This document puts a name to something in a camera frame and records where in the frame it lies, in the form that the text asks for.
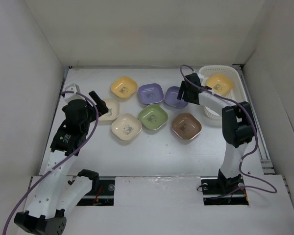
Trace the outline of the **cream panda plate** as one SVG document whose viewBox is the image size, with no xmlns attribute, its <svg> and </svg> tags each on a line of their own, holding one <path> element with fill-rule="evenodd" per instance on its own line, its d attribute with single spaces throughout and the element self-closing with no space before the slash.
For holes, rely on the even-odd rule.
<svg viewBox="0 0 294 235">
<path fill-rule="evenodd" d="M 132 114 L 126 113 L 112 123 L 111 130 L 120 140 L 131 141 L 142 130 L 142 124 Z"/>
<path fill-rule="evenodd" d="M 102 115 L 99 121 L 112 121 L 118 118 L 120 114 L 120 104 L 115 99 L 104 99 L 103 100 L 108 108 L 108 113 Z"/>
</svg>

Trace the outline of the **purple plate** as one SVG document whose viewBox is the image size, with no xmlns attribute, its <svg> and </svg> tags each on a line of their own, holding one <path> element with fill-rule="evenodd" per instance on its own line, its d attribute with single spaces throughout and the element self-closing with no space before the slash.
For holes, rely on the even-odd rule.
<svg viewBox="0 0 294 235">
<path fill-rule="evenodd" d="M 162 87 L 157 83 L 140 86 L 138 96 L 140 102 L 144 105 L 160 103 L 164 99 Z"/>
<path fill-rule="evenodd" d="M 166 91 L 164 101 L 167 105 L 171 107 L 174 107 L 177 109 L 185 108 L 188 105 L 188 102 L 177 99 L 178 93 L 179 93 L 178 86 L 169 87 Z"/>
</svg>

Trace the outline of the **yellow panda plate back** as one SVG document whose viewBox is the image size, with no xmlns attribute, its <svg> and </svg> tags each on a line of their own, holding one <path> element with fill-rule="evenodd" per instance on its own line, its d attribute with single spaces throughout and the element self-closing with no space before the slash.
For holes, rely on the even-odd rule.
<svg viewBox="0 0 294 235">
<path fill-rule="evenodd" d="M 130 77 L 118 78 L 110 87 L 113 94 L 121 99 L 130 98 L 137 90 L 138 84 Z"/>
</svg>

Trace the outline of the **cream panda plate front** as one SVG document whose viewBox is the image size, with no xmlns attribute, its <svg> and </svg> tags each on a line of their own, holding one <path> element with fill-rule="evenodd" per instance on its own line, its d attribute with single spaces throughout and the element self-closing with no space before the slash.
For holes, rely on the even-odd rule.
<svg viewBox="0 0 294 235">
<path fill-rule="evenodd" d="M 120 140 L 131 141 L 142 130 L 142 124 L 132 114 L 126 113 L 112 123 L 111 130 Z"/>
</svg>

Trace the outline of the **yellow plate front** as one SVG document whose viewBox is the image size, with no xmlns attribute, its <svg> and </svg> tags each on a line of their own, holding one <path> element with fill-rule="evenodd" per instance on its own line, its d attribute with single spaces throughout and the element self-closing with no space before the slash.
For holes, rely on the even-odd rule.
<svg viewBox="0 0 294 235">
<path fill-rule="evenodd" d="M 206 86 L 212 88 L 217 94 L 225 95 L 233 89 L 234 84 L 225 75 L 214 74 L 206 80 Z"/>
</svg>

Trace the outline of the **brown panda plate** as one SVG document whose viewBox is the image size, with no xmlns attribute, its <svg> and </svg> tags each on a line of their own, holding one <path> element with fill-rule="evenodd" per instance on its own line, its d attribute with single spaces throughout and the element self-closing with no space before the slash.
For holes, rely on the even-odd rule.
<svg viewBox="0 0 294 235">
<path fill-rule="evenodd" d="M 201 123 L 190 113 L 178 114 L 171 128 L 183 140 L 192 140 L 202 131 Z"/>
</svg>

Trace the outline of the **green panda plate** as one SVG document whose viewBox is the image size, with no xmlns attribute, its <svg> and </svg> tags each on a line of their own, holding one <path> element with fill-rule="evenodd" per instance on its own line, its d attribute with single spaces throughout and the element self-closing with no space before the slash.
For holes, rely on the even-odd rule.
<svg viewBox="0 0 294 235">
<path fill-rule="evenodd" d="M 157 104 L 150 104 L 142 109 L 138 115 L 139 121 L 148 130 L 157 130 L 168 120 L 168 114 Z"/>
</svg>

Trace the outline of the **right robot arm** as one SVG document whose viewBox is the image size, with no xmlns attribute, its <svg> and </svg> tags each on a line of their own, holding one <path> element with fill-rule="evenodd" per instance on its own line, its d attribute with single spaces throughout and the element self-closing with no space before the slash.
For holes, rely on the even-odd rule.
<svg viewBox="0 0 294 235">
<path fill-rule="evenodd" d="M 247 145 L 257 138 L 254 116 L 248 102 L 236 102 L 213 92 L 211 88 L 202 86 L 197 73 L 183 76 L 179 88 L 178 99 L 202 105 L 213 110 L 221 117 L 222 135 L 226 141 L 226 151 L 218 172 L 217 187 L 222 198 L 233 194 L 235 185 L 241 179 L 241 163 Z"/>
</svg>

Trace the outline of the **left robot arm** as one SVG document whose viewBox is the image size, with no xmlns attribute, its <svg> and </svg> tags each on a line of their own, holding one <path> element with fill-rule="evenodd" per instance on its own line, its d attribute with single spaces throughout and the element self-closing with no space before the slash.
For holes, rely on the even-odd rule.
<svg viewBox="0 0 294 235">
<path fill-rule="evenodd" d="M 64 91 L 62 96 L 68 94 L 78 98 L 62 108 L 65 119 L 51 142 L 45 173 L 23 196 L 26 199 L 35 190 L 34 198 L 25 211 L 12 212 L 14 223 L 32 235 L 61 235 L 66 227 L 67 215 L 82 197 L 99 190 L 99 174 L 87 169 L 78 173 L 68 189 L 65 189 L 65 184 L 81 148 L 95 132 L 90 129 L 90 124 L 97 125 L 99 117 L 108 113 L 109 109 L 95 91 L 89 92 L 88 96 Z"/>
</svg>

